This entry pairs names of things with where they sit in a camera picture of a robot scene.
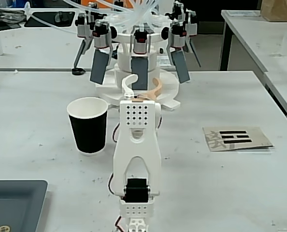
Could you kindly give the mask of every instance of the sticker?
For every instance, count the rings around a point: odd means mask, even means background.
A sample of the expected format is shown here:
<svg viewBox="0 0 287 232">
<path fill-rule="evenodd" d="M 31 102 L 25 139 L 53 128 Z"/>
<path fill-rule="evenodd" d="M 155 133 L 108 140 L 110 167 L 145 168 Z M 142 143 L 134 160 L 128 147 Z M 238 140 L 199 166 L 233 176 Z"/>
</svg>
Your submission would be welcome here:
<svg viewBox="0 0 287 232">
<path fill-rule="evenodd" d="M 168 58 L 168 56 L 158 56 L 157 58 L 157 64 L 160 67 L 168 67 L 171 66 L 171 62 Z"/>
<path fill-rule="evenodd" d="M 259 11 L 227 11 L 229 16 L 260 16 Z"/>
</svg>

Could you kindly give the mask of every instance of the wooden piece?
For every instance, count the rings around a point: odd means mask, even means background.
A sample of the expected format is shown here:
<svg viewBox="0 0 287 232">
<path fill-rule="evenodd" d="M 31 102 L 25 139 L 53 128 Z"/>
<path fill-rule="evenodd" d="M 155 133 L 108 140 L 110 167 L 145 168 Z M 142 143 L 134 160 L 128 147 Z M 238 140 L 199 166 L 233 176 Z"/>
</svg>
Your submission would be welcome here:
<svg viewBox="0 0 287 232">
<path fill-rule="evenodd" d="M 156 86 L 155 89 L 150 90 L 146 93 L 138 95 L 137 98 L 132 99 L 132 102 L 143 102 L 145 100 L 156 101 L 158 96 L 162 93 L 163 83 L 159 78 L 153 78 L 153 84 Z"/>
</svg>

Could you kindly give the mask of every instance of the white cup rim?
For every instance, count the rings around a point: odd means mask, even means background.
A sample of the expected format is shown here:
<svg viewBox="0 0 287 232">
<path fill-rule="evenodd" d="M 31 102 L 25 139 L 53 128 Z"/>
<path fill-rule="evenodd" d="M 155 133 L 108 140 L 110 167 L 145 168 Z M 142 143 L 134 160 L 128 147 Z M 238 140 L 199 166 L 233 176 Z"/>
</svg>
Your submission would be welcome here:
<svg viewBox="0 0 287 232">
<path fill-rule="evenodd" d="M 103 102 L 104 104 L 106 104 L 106 107 L 100 113 L 92 115 L 92 116 L 78 116 L 78 115 L 74 115 L 72 112 L 70 112 L 70 106 L 71 105 L 73 105 L 75 103 L 78 103 L 79 101 L 86 100 L 86 99 L 93 99 L 93 100 L 97 100 L 97 101 Z M 79 98 L 79 99 L 76 99 L 76 100 L 74 100 L 74 101 L 72 101 L 71 103 L 68 104 L 68 106 L 67 106 L 67 113 L 70 116 L 72 116 L 74 118 L 77 118 L 77 119 L 93 119 L 93 118 L 97 118 L 97 117 L 103 115 L 104 113 L 106 113 L 108 111 L 108 106 L 109 106 L 108 102 L 106 102 L 104 99 L 101 99 L 101 98 L 96 98 L 96 97 Z"/>
</svg>

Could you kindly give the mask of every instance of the cardboard card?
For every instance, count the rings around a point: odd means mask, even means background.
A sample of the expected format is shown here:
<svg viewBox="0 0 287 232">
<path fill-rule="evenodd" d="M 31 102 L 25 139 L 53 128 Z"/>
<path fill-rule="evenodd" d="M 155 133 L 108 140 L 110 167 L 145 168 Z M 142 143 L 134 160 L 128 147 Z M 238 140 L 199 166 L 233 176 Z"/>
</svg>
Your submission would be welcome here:
<svg viewBox="0 0 287 232">
<path fill-rule="evenodd" d="M 273 146 L 259 127 L 205 127 L 203 131 L 210 151 Z"/>
</svg>

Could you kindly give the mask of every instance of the gray floor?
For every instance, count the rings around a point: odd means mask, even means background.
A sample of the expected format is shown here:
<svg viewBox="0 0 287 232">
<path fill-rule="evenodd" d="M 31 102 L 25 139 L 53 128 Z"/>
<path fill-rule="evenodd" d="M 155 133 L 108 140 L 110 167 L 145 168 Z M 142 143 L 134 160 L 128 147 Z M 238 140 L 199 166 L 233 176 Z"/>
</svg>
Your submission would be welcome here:
<svg viewBox="0 0 287 232">
<path fill-rule="evenodd" d="M 198 35 L 194 37 L 194 44 L 202 67 L 199 68 L 194 56 L 188 53 L 186 54 L 188 69 L 190 71 L 217 71 L 222 46 L 222 35 Z M 251 70 L 256 75 L 260 75 L 261 73 L 235 36 L 233 36 L 231 44 L 229 70 Z"/>
</svg>

